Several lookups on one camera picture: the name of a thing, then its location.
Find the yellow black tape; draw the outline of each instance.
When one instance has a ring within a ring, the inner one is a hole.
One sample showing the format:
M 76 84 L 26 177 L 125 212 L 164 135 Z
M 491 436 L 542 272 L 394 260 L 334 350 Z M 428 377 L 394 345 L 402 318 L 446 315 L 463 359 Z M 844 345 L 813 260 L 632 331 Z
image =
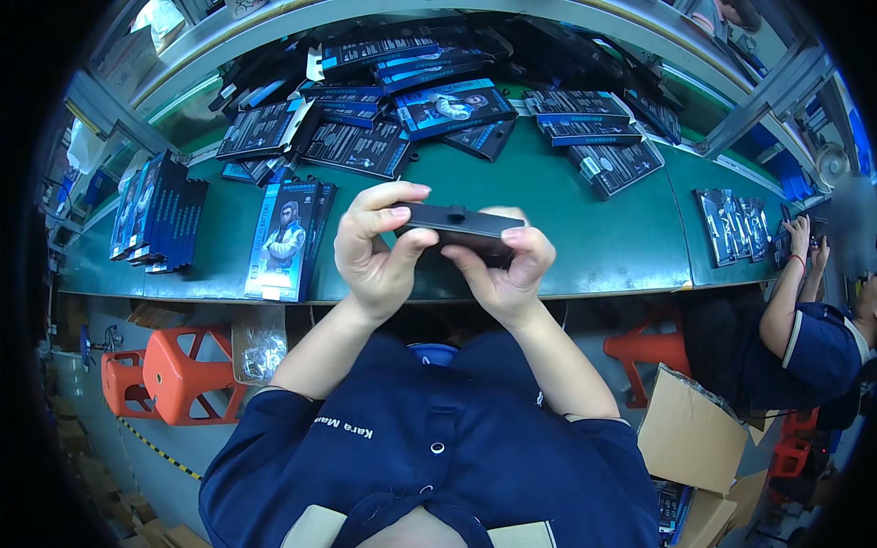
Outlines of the yellow black tape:
M 183 472 L 185 472 L 185 473 L 187 473 L 188 475 L 192 476 L 192 477 L 195 478 L 196 480 L 201 481 L 201 474 L 199 474 L 199 473 L 195 473 L 195 472 L 192 472 L 192 471 L 189 470 L 186 466 L 183 466 L 182 463 L 180 463 L 180 462 L 178 462 L 178 461 L 172 459 L 170 455 L 166 454 L 164 451 L 162 451 L 161 449 L 159 449 L 159 448 L 156 447 L 155 445 L 152 445 L 151 443 L 149 443 L 149 440 L 147 440 L 146 438 L 144 438 L 143 436 L 141 436 L 140 433 L 139 433 L 138 431 L 134 430 L 134 428 L 133 428 L 130 424 L 128 424 L 128 421 L 124 420 L 124 418 L 122 418 L 121 416 L 117 416 L 116 419 L 117 419 L 120 423 L 124 424 L 124 425 L 128 428 L 128 430 L 131 431 L 131 434 L 133 434 L 134 436 L 137 436 L 137 439 L 139 439 L 140 441 L 142 441 L 143 443 L 145 443 L 147 447 L 149 447 L 150 449 L 152 449 L 153 451 L 157 452 L 157 453 L 160 454 L 162 457 L 164 457 L 165 460 L 166 460 L 167 462 L 169 462 L 169 463 L 171 463 L 172 465 L 176 466 L 176 467 L 179 468 L 180 470 L 183 470 Z

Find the orange plastic stool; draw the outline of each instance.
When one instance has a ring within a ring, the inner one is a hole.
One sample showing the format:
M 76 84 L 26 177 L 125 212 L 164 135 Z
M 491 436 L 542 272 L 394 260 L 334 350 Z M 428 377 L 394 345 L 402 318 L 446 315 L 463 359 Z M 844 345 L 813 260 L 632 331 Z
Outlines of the orange plastic stool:
M 809 453 L 809 441 L 787 436 L 774 447 L 774 459 L 767 474 L 774 478 L 796 478 L 801 475 Z
M 643 382 L 639 378 L 635 362 L 660 362 L 687 377 L 691 376 L 691 367 L 688 365 L 688 355 L 685 353 L 685 339 L 682 338 L 681 321 L 678 314 L 674 313 L 675 332 L 643 334 L 643 330 L 657 322 L 661 316 L 660 311 L 651 310 L 639 327 L 620 337 L 608 337 L 603 341 L 603 353 L 612 358 L 620 359 L 621 365 L 624 366 L 624 372 L 627 373 L 627 378 L 631 381 L 633 401 L 627 402 L 627 407 L 630 409 L 642 409 L 649 402 L 645 396 L 645 388 L 643 388 Z
M 204 335 L 208 333 L 216 339 L 228 361 L 195 359 Z M 177 337 L 181 335 L 195 335 L 188 355 L 177 343 Z M 232 344 L 213 326 L 179 327 L 154 332 L 146 345 L 143 382 L 146 391 L 153 397 L 155 410 L 166 423 L 173 426 L 236 423 L 238 420 L 234 416 L 246 391 L 246 385 L 234 380 Z M 220 416 L 203 393 L 222 388 L 234 388 L 234 392 L 225 414 Z M 189 413 L 195 399 L 204 407 L 207 417 L 196 418 Z
M 107 405 L 113 415 L 130 418 L 160 418 L 155 409 L 146 402 L 151 400 L 143 384 L 143 360 L 146 350 L 106 352 L 101 356 L 101 388 Z M 120 359 L 130 359 L 132 365 L 119 363 Z M 131 409 L 125 402 L 136 402 L 142 411 Z
M 807 409 L 790 413 L 782 419 L 781 432 L 783 436 L 794 436 L 802 430 L 815 430 L 816 419 L 819 417 L 819 408 Z

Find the concrete floor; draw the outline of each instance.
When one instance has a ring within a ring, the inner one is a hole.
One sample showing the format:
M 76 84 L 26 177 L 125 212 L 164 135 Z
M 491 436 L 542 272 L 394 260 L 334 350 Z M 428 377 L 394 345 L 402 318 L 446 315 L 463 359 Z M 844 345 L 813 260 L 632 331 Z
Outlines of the concrete floor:
M 650 304 L 660 304 L 668 298 L 668 295 L 644 295 L 582 299 L 569 304 L 567 332 L 606 380 L 616 396 L 622 416 L 634 427 L 642 421 L 645 411 L 627 409 L 624 405 L 630 383 L 617 360 L 602 352 L 602 343 L 606 337 L 622 334 L 641 323 Z M 127 300 L 91 296 L 88 302 L 93 340 L 102 340 L 106 327 L 115 324 L 125 338 L 122 349 L 146 348 L 152 330 L 125 321 L 131 310 Z M 198 304 L 189 324 L 229 324 L 232 306 L 241 305 Z M 620 318 L 615 329 L 605 325 L 606 307 L 614 309 Z M 672 324 L 660 326 L 662 332 L 673 330 Z M 94 352 L 95 359 L 99 361 L 98 355 L 98 352 Z M 205 343 L 198 358 L 223 359 L 221 356 L 215 345 L 210 347 Z M 61 395 L 73 401 L 96 456 L 110 469 L 119 486 L 123 490 L 139 488 L 165 524 L 173 527 L 184 523 L 206 539 L 207 534 L 197 512 L 199 482 L 169 464 L 116 420 L 103 403 L 100 367 L 92 366 L 86 373 L 79 359 L 56 357 L 55 360 L 60 369 Z M 656 366 L 644 364 L 639 368 L 646 393 L 650 393 Z M 251 388 L 248 395 L 254 392 L 255 389 Z M 197 473 L 204 472 L 234 430 L 234 425 L 174 427 L 148 419 L 129 419 L 128 422 L 152 444 Z M 778 436 L 779 426 L 775 423 L 759 446 L 756 447 L 749 438 L 738 473 L 755 473 L 767 468 Z M 722 542 L 722 548 L 744 546 L 744 535 L 744 530 L 733 531 Z

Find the fingernail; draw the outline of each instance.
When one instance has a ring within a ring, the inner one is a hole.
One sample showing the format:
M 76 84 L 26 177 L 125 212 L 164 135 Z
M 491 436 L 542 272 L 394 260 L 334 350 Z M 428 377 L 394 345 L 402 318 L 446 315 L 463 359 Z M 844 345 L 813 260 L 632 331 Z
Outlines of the fingernail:
M 505 229 L 505 230 L 503 231 L 502 234 L 500 234 L 500 236 L 501 236 L 503 239 L 507 239 L 507 240 L 510 240 L 510 241 L 515 241 L 515 240 L 517 240 L 517 239 L 520 239 L 523 235 L 524 235 L 524 230 L 521 229 L 520 227 L 518 227 L 518 228 L 507 228 L 507 229 Z

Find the blue stool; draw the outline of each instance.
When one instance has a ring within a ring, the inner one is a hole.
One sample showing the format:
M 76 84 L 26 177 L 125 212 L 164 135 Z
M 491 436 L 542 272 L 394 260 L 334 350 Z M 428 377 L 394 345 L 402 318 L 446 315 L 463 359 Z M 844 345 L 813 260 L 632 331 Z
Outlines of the blue stool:
M 440 345 L 439 343 L 418 343 L 408 345 L 408 348 L 417 356 L 420 363 L 440 367 L 447 367 L 447 364 L 451 363 L 451 359 L 459 351 L 453 346 Z

